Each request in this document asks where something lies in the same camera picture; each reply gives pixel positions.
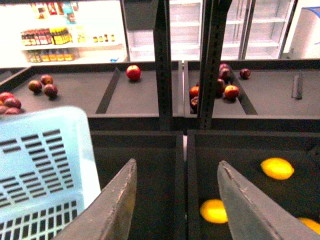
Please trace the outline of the camera right gripper finger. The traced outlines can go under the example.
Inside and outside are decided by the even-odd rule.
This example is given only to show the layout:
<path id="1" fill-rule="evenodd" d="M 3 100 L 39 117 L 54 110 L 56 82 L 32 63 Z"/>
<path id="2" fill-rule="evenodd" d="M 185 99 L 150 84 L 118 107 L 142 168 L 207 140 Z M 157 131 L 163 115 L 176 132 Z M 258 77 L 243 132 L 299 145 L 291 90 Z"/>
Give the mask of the camera right gripper finger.
<path id="1" fill-rule="evenodd" d="M 320 235 L 292 216 L 226 161 L 217 168 L 219 195 L 234 240 L 318 240 Z"/>

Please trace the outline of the finger of the camera left gripper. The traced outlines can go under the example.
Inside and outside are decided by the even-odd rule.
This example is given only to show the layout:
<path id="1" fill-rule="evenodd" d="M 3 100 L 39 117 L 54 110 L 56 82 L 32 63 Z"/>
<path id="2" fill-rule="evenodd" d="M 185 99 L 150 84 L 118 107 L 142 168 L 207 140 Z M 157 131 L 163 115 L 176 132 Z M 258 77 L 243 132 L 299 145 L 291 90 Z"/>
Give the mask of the finger of the camera left gripper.
<path id="1" fill-rule="evenodd" d="M 130 159 L 98 197 L 55 240 L 127 240 L 137 194 L 137 162 Z"/>

